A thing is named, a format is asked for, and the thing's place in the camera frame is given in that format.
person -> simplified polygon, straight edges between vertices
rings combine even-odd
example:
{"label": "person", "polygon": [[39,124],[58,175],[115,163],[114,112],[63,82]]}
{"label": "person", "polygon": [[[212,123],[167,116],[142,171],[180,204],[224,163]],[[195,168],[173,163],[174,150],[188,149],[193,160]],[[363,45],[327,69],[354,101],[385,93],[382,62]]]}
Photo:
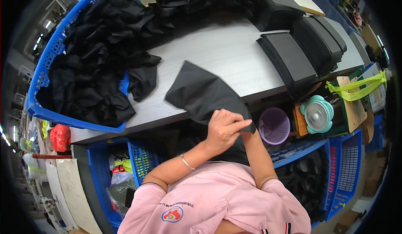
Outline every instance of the person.
{"label": "person", "polygon": [[[240,131],[251,123],[215,110],[204,141],[146,175],[118,234],[310,233],[307,211],[278,180],[258,130]],[[240,136],[250,166],[208,161]]]}

pink shirt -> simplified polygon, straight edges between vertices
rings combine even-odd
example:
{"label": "pink shirt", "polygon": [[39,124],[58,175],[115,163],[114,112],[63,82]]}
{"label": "pink shirt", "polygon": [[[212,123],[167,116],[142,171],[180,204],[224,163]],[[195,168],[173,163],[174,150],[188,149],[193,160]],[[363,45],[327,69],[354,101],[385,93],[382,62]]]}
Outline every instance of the pink shirt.
{"label": "pink shirt", "polygon": [[167,194],[154,184],[138,187],[118,234],[214,233],[222,219],[256,234],[311,232],[306,210],[280,181],[259,190],[250,167],[206,162]]}

purple wastebasket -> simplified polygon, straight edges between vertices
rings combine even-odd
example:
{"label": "purple wastebasket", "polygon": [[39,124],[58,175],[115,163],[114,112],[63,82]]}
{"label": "purple wastebasket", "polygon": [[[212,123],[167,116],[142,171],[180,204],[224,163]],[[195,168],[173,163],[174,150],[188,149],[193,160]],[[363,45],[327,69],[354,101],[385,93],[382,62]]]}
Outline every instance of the purple wastebasket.
{"label": "purple wastebasket", "polygon": [[263,141],[279,145],[289,136],[289,117],[282,109],[276,107],[267,109],[260,117],[258,131]]}

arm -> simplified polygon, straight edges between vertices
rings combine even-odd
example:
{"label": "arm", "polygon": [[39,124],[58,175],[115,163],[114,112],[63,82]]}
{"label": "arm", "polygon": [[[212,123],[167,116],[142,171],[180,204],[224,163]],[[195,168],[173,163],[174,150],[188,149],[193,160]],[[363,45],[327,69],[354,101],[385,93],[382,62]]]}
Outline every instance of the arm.
{"label": "arm", "polygon": [[242,133],[244,147],[246,149],[247,158],[250,163],[251,170],[254,173],[254,180],[257,188],[261,189],[264,182],[270,178],[278,179],[275,173],[271,156],[265,149],[263,141],[258,133],[254,134]]}
{"label": "arm", "polygon": [[[205,141],[183,154],[184,160],[196,168],[205,161],[217,156],[231,147],[240,136],[239,131],[248,127],[251,120],[225,109],[215,110],[208,123],[208,136]],[[181,156],[176,156],[154,168],[144,178],[144,183],[152,182],[168,191],[168,185],[182,179],[191,172]]]}

hand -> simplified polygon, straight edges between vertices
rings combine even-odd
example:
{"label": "hand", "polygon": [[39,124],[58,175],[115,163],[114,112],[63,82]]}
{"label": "hand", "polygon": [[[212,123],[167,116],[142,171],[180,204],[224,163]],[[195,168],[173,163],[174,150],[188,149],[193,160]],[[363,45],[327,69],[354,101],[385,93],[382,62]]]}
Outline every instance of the hand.
{"label": "hand", "polygon": [[212,158],[233,146],[240,136],[240,130],[250,126],[253,121],[225,109],[215,110],[208,123],[208,136],[204,141],[205,151]]}

